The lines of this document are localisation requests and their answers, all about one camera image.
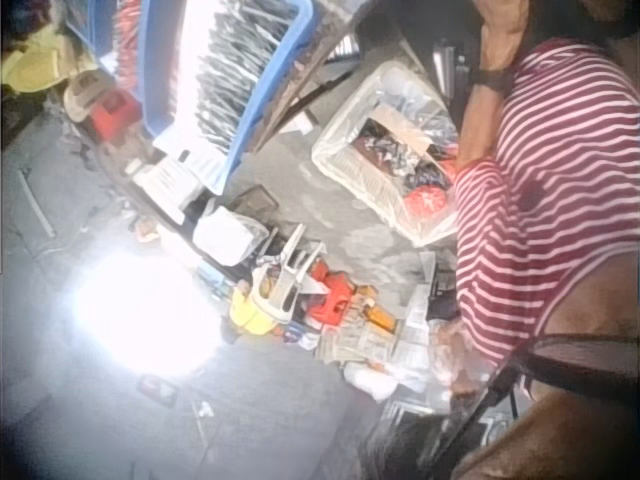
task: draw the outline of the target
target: hand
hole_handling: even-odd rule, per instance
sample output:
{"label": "hand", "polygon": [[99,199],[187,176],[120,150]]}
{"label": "hand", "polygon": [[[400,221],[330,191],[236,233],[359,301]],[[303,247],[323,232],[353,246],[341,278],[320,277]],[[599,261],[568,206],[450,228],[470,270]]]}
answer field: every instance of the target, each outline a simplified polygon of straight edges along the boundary
{"label": "hand", "polygon": [[529,21],[529,0],[474,0],[482,27],[482,70],[508,68],[520,48]]}

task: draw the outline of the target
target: blue crate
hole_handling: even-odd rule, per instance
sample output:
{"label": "blue crate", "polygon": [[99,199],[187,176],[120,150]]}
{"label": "blue crate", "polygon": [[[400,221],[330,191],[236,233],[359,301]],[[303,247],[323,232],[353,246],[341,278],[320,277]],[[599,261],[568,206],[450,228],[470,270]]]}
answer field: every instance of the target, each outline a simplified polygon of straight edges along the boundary
{"label": "blue crate", "polygon": [[90,47],[96,58],[113,50],[113,16],[117,4],[117,0],[89,0]]}
{"label": "blue crate", "polygon": [[171,62],[183,6],[183,0],[142,1],[138,89],[144,123],[154,137],[173,123],[169,113]]}
{"label": "blue crate", "polygon": [[249,103],[242,114],[242,119],[236,130],[229,149],[226,162],[221,166],[215,183],[211,185],[213,193],[221,195],[229,175],[240,165],[242,154],[251,140],[251,135],[257,123],[262,119],[265,108],[273,99],[276,90],[290,71],[293,62],[298,58],[300,50],[305,48],[313,35],[317,18],[313,0],[286,0],[297,7],[298,15],[285,34],[267,68],[249,99]]}
{"label": "blue crate", "polygon": [[[68,9],[67,26],[91,48],[91,5],[90,0],[66,0]],[[77,17],[83,18],[84,25],[78,23]]]}
{"label": "blue crate", "polygon": [[[317,16],[313,0],[283,1],[295,6],[298,13],[251,94],[226,162],[221,165],[217,178],[207,182],[207,187],[216,194],[222,193],[227,177],[239,165],[240,157],[256,124],[262,119],[267,104],[314,32]],[[182,18],[182,4],[172,0],[143,0],[140,85],[145,125],[154,137],[173,123],[173,116],[169,113],[172,54],[167,52],[173,52]]]}

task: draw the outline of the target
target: red container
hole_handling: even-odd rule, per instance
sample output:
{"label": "red container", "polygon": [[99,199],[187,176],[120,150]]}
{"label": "red container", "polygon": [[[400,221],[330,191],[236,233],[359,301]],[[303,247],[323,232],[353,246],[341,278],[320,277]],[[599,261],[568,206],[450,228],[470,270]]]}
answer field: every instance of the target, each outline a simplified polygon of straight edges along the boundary
{"label": "red container", "polygon": [[349,277],[344,273],[328,275],[324,279],[324,284],[329,288],[329,293],[323,297],[324,302],[311,305],[307,314],[320,323],[336,327],[342,322],[344,312],[349,307],[353,288]]}
{"label": "red container", "polygon": [[122,138],[127,128],[142,118],[142,109],[129,92],[114,89],[95,103],[89,115],[100,140],[113,142]]}

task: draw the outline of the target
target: wristwatch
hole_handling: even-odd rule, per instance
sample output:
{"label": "wristwatch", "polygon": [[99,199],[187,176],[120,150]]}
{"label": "wristwatch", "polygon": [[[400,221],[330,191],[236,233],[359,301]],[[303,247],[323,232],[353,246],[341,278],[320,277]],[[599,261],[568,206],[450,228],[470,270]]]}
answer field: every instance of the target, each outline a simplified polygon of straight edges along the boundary
{"label": "wristwatch", "polygon": [[474,70],[471,74],[473,85],[484,85],[491,90],[508,95],[513,88],[511,70]]}

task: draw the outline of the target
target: striped shirt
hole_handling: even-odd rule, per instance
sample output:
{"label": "striped shirt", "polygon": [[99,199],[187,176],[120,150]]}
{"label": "striped shirt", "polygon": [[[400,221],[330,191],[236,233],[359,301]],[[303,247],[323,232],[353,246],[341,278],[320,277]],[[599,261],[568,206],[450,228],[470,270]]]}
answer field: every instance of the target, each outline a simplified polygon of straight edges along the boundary
{"label": "striped shirt", "polygon": [[505,100],[495,153],[456,179],[458,303],[494,363],[640,242],[640,99],[597,50],[550,40]]}

